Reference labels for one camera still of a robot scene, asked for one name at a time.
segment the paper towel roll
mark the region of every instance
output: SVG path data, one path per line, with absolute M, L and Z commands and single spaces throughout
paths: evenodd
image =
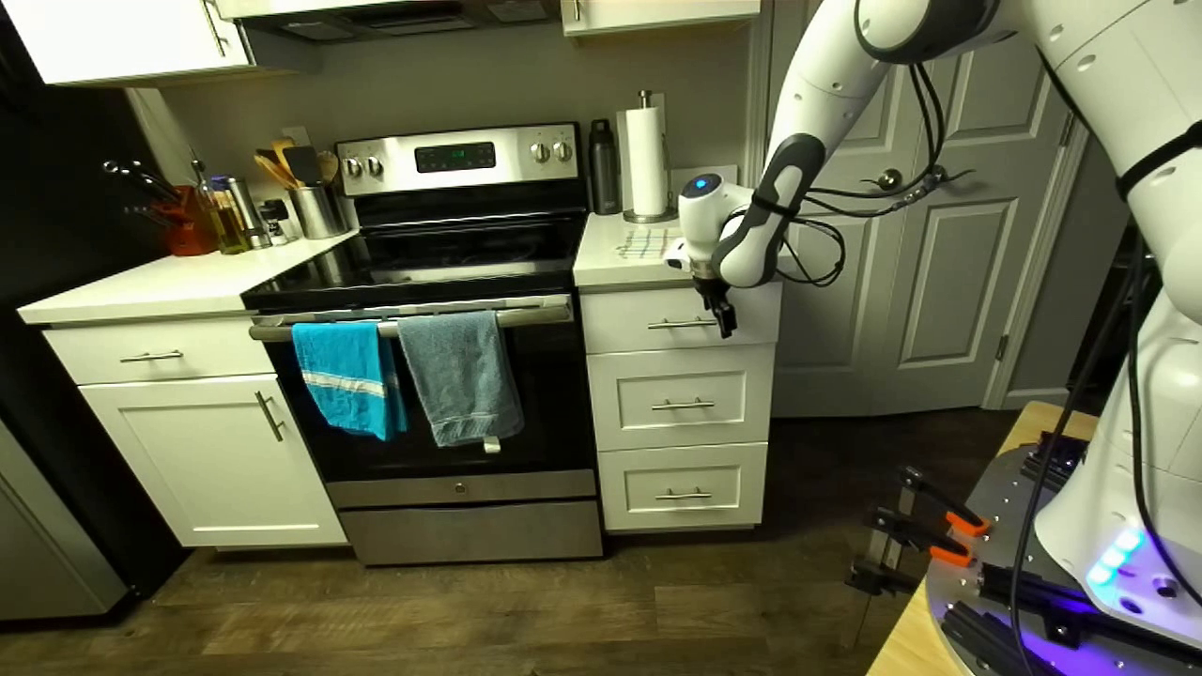
M 632 213 L 634 223 L 657 223 L 670 213 L 670 170 L 657 109 L 627 109 L 627 174 L 632 174 Z

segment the wooden floor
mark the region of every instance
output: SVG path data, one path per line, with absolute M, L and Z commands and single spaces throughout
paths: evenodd
M 118 628 L 3 630 L 0 673 L 852 676 L 902 611 L 841 581 L 866 509 L 895 504 L 902 463 L 967 496 L 1012 420 L 791 420 L 763 533 L 614 541 L 582 562 L 197 552 Z

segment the refrigerator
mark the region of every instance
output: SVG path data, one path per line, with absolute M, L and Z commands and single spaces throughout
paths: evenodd
M 0 628 L 111 618 L 185 549 L 17 308 L 163 255 L 158 226 L 103 174 L 151 151 L 126 89 L 43 85 L 3 4 L 0 151 Z

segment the stainless steel oven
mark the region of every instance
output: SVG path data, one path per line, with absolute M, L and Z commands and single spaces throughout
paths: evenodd
M 573 259 L 588 216 L 575 125 L 344 141 L 344 213 L 327 259 L 246 299 L 306 443 L 364 562 L 603 554 L 603 508 Z M 500 447 L 436 447 L 391 320 L 494 313 L 526 425 Z M 411 429 L 391 443 L 332 429 L 311 407 L 294 323 L 381 320 Z

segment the cable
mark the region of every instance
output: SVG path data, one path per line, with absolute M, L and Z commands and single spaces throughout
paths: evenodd
M 925 161 L 925 170 L 920 170 L 911 184 L 902 184 L 902 186 L 895 186 L 895 193 L 812 186 L 812 193 L 807 193 L 807 204 L 816 204 L 816 206 L 823 206 L 823 209 L 832 209 L 832 213 L 846 213 L 846 216 L 885 216 L 885 213 L 895 213 L 895 209 L 912 206 L 917 199 L 933 196 L 938 184 L 950 184 L 950 181 L 967 175 L 967 174 L 948 175 L 948 174 L 938 170 L 945 141 L 948 141 L 948 115 L 945 115 L 938 89 L 937 89 L 937 82 L 933 82 L 933 74 L 928 74 L 925 65 L 911 65 L 911 85 L 912 85 L 912 95 L 917 95 L 920 120 L 925 120 L 925 138 L 928 138 L 928 161 Z M 816 196 L 828 196 L 828 199 L 832 199 L 832 196 L 838 196 L 838 199 L 895 199 L 895 204 L 891 204 L 891 206 L 876 206 L 876 209 L 852 209 L 852 206 L 838 206 L 838 204 L 828 204 L 828 199 L 816 199 Z
M 1129 266 L 1129 274 L 1122 274 L 1122 281 L 1119 281 L 1119 295 L 1137 285 L 1137 266 L 1142 266 L 1142 251 L 1135 251 L 1135 264 Z M 1059 420 L 1057 420 L 1057 429 L 1051 429 L 1051 437 L 1049 437 L 1049 443 L 1046 443 L 1046 450 L 1042 450 L 1039 479 L 1035 479 L 1035 492 L 1030 492 L 1030 498 L 1027 498 L 1027 508 L 1024 508 L 1024 531 L 1019 531 L 1019 544 L 1016 544 L 1012 594 L 1007 594 L 1007 614 L 1012 614 L 1012 633 L 1016 633 L 1016 645 L 1019 645 L 1019 651 L 1027 651 L 1027 642 L 1024 642 L 1024 611 L 1019 611 L 1019 609 L 1024 609 L 1024 604 L 1019 604 L 1024 566 L 1027 566 L 1027 549 L 1030 549 L 1030 536 L 1035 536 L 1042 492 L 1046 492 L 1046 486 L 1049 486 L 1051 450 L 1059 447 L 1065 429 L 1067 429 L 1071 413 L 1080 408 L 1080 399 L 1082 399 L 1086 383 L 1094 378 L 1094 368 L 1097 368 L 1097 359 L 1102 359 L 1102 354 L 1105 354 L 1105 333 L 1116 327 L 1119 313 L 1122 313 L 1122 304 L 1114 304 L 1114 308 L 1105 313 L 1105 320 L 1102 320 L 1102 327 L 1097 327 L 1097 339 L 1091 343 L 1091 354 L 1086 354 L 1086 359 L 1082 359 L 1082 368 L 1080 368 L 1080 378 L 1074 378 L 1071 390 L 1067 390 L 1067 400 L 1065 400 L 1065 408 L 1059 408 Z
M 1135 270 L 1135 304 L 1142 299 L 1142 236 L 1135 239 L 1135 255 L 1137 255 L 1137 270 Z M 1130 313 L 1129 323 L 1129 339 L 1130 339 L 1130 354 L 1129 354 L 1129 400 L 1130 400 L 1130 476 L 1135 476 L 1135 508 L 1142 519 L 1142 531 L 1149 533 L 1159 554 L 1164 561 L 1168 574 L 1191 594 L 1194 604 L 1202 604 L 1202 594 L 1191 584 L 1191 579 L 1178 566 L 1168 544 L 1159 533 L 1152 509 L 1149 509 L 1149 496 L 1145 496 L 1145 447 L 1142 447 L 1142 399 L 1137 399 L 1137 323 L 1142 313 Z
M 841 236 L 832 223 L 816 223 L 816 216 L 799 216 L 799 223 L 791 223 L 791 226 L 803 226 L 803 229 L 816 229 L 816 231 L 832 236 L 833 248 L 838 248 L 838 255 L 833 255 L 832 270 L 816 279 L 816 274 L 799 264 L 792 239 L 787 236 L 791 259 L 792 259 L 792 266 L 797 266 L 799 279 L 792 279 L 792 274 L 787 274 L 787 270 L 778 270 L 778 274 L 791 279 L 791 281 L 797 281 L 797 285 L 816 285 L 816 288 L 833 285 L 838 274 L 841 274 L 841 266 L 846 266 L 846 259 L 849 259 L 846 236 Z

